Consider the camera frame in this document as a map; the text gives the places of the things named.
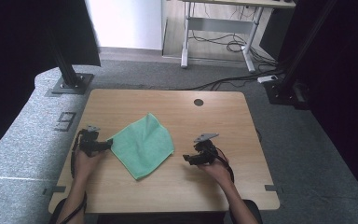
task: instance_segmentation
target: cloth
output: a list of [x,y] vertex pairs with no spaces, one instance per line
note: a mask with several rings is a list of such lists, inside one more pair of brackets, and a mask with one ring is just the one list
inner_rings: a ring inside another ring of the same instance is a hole
[[174,150],[170,133],[151,113],[112,138],[113,153],[136,180],[152,173]]

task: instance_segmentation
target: table leg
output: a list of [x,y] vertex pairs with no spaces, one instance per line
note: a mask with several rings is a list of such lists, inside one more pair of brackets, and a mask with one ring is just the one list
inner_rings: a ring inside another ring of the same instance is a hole
[[190,9],[191,3],[185,2],[185,41],[182,46],[182,62],[181,67],[187,68],[187,59],[188,59],[188,23],[190,21]]
[[252,62],[252,58],[249,55],[249,50],[250,50],[250,48],[252,46],[252,42],[255,38],[255,31],[257,30],[258,23],[260,22],[260,17],[261,17],[261,14],[263,13],[263,9],[264,9],[263,7],[257,8],[256,14],[255,14],[255,19],[254,19],[254,24],[252,26],[251,33],[249,34],[248,42],[246,43],[245,46],[242,47],[243,57],[245,58],[246,65],[248,66],[248,70],[250,73],[255,72],[255,67]]

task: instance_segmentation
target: person's right hand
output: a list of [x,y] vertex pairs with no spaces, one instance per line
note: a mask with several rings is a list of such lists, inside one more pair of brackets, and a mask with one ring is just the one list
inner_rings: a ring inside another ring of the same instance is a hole
[[[218,151],[219,157],[223,160],[226,158],[220,150]],[[219,185],[231,183],[231,176],[226,166],[218,159],[215,159],[212,164],[206,163],[197,165],[201,170],[210,175]]]

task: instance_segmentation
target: wall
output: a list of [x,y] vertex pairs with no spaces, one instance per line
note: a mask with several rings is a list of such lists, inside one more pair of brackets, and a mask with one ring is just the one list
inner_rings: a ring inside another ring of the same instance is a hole
[[86,0],[98,47],[162,49],[165,0]]

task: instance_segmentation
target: desk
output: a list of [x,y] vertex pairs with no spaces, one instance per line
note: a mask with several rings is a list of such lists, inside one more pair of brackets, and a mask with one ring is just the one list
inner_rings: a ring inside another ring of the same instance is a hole
[[[196,99],[203,105],[195,105]],[[265,185],[273,185],[272,179],[240,92],[94,90],[77,130],[98,126],[102,141],[148,112],[170,132],[173,155],[136,181],[113,153],[107,153],[89,181],[88,213],[227,211],[223,191],[182,157],[196,153],[193,141],[201,133],[220,133],[212,141],[229,158],[242,198],[255,201],[260,209],[280,206],[276,192],[265,190]],[[69,150],[58,181],[66,190],[53,194],[49,212],[71,188],[70,158]]]
[[[182,0],[185,5],[185,41],[182,46],[182,68],[187,68],[188,59],[188,31],[211,31],[222,33],[246,34],[249,35],[246,45],[242,47],[242,54],[245,58],[246,65],[249,72],[255,71],[254,64],[249,55],[250,47],[255,38],[255,32],[260,22],[261,13],[264,7],[279,7],[279,8],[293,8],[296,4],[292,1],[286,3],[283,0]],[[191,17],[191,3],[207,3],[207,4],[221,4],[221,5],[235,5],[235,6],[250,6],[256,7],[255,18],[253,21],[230,21],[230,20],[217,20],[208,18]]]

